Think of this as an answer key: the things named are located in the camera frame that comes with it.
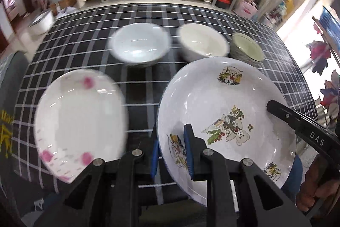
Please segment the person's right hand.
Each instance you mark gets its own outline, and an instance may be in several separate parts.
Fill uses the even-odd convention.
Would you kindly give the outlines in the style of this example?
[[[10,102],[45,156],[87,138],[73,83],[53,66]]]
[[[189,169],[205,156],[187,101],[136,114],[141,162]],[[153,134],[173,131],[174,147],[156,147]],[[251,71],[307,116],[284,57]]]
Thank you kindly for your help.
[[[326,199],[335,195],[339,188],[339,180],[330,180],[318,185],[324,162],[324,158],[317,155],[305,174],[305,181],[296,196],[296,206],[300,211],[307,212],[315,204],[315,198]]]

